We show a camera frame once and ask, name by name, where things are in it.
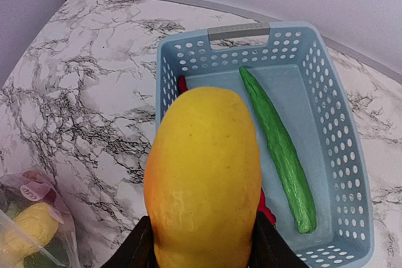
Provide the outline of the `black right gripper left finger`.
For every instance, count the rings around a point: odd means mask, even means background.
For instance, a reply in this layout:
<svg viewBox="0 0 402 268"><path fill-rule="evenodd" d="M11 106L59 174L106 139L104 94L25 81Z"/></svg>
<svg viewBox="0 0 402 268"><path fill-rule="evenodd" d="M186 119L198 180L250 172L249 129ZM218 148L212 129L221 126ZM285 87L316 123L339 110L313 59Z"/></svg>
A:
<svg viewBox="0 0 402 268"><path fill-rule="evenodd" d="M149 268L156 267L153 248L153 232L148 216L143 216L106 262L106 268Z"/></svg>

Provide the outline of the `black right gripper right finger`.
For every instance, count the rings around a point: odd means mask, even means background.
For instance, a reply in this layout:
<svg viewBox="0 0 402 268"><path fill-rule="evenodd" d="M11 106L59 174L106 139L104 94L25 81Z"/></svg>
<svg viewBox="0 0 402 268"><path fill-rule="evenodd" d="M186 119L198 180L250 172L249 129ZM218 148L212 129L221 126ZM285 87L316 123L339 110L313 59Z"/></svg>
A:
<svg viewBox="0 0 402 268"><path fill-rule="evenodd" d="M253 229L254 268L308 268L296 256L263 212L258 212Z"/></svg>

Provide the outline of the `red fake chili pepper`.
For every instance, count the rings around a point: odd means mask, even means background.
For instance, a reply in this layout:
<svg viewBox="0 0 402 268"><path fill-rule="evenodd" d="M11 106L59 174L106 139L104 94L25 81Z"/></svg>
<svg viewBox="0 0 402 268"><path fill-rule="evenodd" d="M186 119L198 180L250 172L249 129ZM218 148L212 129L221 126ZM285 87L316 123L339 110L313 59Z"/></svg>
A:
<svg viewBox="0 0 402 268"><path fill-rule="evenodd" d="M188 90L187 83L183 75L180 75L178 77L177 87L178 87L178 93L180 95ZM276 226L276 217L272 213L272 211L266 206L266 197L263 189L261 189L258 211L264 213L265 217L270 221L272 226L274 227Z"/></svg>

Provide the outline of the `green fake cucumber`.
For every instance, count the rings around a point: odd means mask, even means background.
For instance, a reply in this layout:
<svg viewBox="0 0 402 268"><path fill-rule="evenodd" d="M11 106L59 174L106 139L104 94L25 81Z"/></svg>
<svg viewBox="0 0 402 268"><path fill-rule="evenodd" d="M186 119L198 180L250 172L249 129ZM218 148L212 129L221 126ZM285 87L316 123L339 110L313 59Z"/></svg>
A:
<svg viewBox="0 0 402 268"><path fill-rule="evenodd" d="M261 126L268 151L288 200L299 233L317 227L317 211L306 174L296 148L279 113L257 79L245 67L239 68L243 84Z"/></svg>

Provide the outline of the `clear zip top bag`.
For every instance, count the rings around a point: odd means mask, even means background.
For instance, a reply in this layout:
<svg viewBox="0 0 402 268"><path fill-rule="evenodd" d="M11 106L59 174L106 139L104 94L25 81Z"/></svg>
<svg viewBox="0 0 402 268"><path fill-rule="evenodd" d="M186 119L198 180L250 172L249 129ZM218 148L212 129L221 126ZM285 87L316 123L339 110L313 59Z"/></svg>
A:
<svg viewBox="0 0 402 268"><path fill-rule="evenodd" d="M72 214L39 171L1 176L1 267L80 267Z"/></svg>

